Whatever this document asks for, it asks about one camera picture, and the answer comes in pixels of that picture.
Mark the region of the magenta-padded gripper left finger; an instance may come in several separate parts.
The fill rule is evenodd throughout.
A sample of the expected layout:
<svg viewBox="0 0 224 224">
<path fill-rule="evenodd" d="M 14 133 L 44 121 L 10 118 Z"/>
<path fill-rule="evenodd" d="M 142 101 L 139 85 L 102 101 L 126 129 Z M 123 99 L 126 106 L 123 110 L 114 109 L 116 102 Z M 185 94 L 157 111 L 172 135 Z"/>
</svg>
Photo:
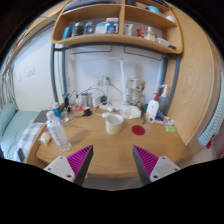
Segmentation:
<svg viewBox="0 0 224 224">
<path fill-rule="evenodd" d="M 78 186 L 82 186 L 92 156 L 93 146 L 89 145 L 68 157 L 57 157 L 45 168 L 45 171 L 75 183 Z"/>
</svg>

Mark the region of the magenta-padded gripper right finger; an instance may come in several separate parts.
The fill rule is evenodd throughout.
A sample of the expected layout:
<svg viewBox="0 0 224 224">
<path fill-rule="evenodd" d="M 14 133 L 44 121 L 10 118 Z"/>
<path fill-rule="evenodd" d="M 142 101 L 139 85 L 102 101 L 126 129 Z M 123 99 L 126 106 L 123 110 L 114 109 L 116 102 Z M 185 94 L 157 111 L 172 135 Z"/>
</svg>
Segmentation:
<svg viewBox="0 0 224 224">
<path fill-rule="evenodd" d="M 157 157 L 136 145 L 133 146 L 133 158 L 143 186 L 180 170 L 168 157 Z"/>
</svg>

